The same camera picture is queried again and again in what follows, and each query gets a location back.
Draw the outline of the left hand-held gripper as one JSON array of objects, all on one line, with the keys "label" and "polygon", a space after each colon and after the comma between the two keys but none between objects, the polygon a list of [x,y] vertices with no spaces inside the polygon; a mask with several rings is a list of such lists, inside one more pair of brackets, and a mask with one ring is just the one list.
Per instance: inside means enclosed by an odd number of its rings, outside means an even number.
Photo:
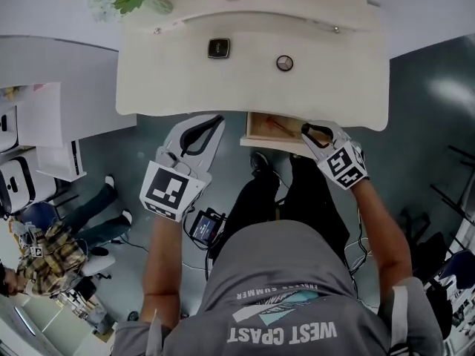
[{"label": "left hand-held gripper", "polygon": [[199,115],[176,124],[145,173],[145,209],[179,222],[212,181],[208,172],[225,128],[222,115]]}]

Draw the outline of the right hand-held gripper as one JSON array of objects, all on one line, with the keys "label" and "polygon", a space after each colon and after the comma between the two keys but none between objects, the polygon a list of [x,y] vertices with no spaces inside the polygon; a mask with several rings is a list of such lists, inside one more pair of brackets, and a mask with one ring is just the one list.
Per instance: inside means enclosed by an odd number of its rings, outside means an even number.
[{"label": "right hand-held gripper", "polygon": [[[337,123],[306,122],[301,127],[301,138],[315,158],[322,160],[317,163],[320,171],[340,188],[348,190],[369,178],[361,148]],[[327,157],[328,148],[337,147],[340,148]]]}]

